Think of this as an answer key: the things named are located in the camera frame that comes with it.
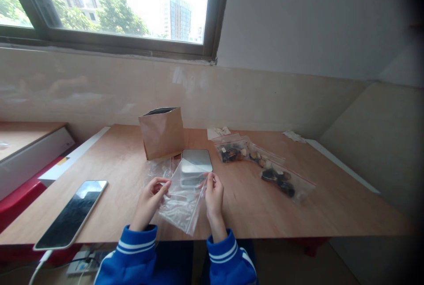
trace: wall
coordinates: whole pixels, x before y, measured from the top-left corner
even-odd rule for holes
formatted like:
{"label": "wall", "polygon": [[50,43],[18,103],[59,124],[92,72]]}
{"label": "wall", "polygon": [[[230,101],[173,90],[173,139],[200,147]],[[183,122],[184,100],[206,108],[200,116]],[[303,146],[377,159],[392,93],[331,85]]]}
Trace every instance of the wall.
{"label": "wall", "polygon": [[407,0],[227,0],[218,65],[377,80],[416,19]]}
{"label": "wall", "polygon": [[181,106],[186,128],[292,129],[319,137],[366,83],[61,52],[0,48],[0,120],[69,122],[83,141],[106,125]]}
{"label": "wall", "polygon": [[[396,80],[411,65],[397,72]],[[418,223],[423,191],[424,90],[373,83],[319,142],[381,191],[381,197]],[[408,262],[407,237],[334,238],[331,245],[362,285],[391,284]]]}
{"label": "wall", "polygon": [[398,56],[380,73],[384,82],[404,86],[424,87],[422,71],[423,39],[416,37]]}

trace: person's left hand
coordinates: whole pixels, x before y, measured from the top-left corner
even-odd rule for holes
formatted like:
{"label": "person's left hand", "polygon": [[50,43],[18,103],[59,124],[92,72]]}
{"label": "person's left hand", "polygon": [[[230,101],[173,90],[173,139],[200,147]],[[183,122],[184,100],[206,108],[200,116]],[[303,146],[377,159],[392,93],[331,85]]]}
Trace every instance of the person's left hand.
{"label": "person's left hand", "polygon": [[171,181],[166,178],[155,177],[143,189],[138,199],[136,213],[129,229],[132,231],[143,231],[159,208],[163,196],[168,192]]}

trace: floor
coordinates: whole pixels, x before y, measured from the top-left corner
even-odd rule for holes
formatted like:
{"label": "floor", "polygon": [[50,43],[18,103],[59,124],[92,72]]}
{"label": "floor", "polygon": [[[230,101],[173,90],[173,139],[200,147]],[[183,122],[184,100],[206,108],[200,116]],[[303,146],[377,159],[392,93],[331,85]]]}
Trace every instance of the floor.
{"label": "floor", "polygon": [[[303,248],[288,240],[254,241],[257,276],[261,284],[321,284],[359,285],[349,269],[329,244],[318,250],[315,258],[303,253]],[[206,255],[206,242],[195,241],[193,256],[192,284],[198,284],[203,260]],[[0,268],[0,274],[7,269]],[[77,285],[79,276],[68,277],[67,267],[57,270],[41,270],[34,285]],[[0,284],[26,285],[33,269],[25,268],[5,276],[0,276]],[[91,285],[95,274],[84,275],[81,285]]]}

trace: charging cable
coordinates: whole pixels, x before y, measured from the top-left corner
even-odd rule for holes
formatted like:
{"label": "charging cable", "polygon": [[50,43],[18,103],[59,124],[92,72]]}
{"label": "charging cable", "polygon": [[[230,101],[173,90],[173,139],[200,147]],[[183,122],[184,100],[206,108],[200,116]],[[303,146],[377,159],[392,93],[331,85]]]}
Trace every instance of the charging cable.
{"label": "charging cable", "polygon": [[32,277],[30,279],[30,282],[28,285],[32,285],[34,283],[35,276],[37,275],[37,272],[41,269],[44,262],[47,261],[50,257],[50,255],[53,253],[53,250],[48,250],[44,253],[43,257],[40,259],[40,263],[38,263],[37,267],[35,268],[34,273],[32,274]]}

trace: kraft paper bag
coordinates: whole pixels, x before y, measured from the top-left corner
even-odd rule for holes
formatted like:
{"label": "kraft paper bag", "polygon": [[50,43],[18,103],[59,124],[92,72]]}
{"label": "kraft paper bag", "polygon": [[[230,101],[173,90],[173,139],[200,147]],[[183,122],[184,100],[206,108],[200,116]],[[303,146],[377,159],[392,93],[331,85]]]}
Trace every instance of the kraft paper bag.
{"label": "kraft paper bag", "polygon": [[147,160],[169,158],[184,149],[181,108],[159,108],[139,116]]}

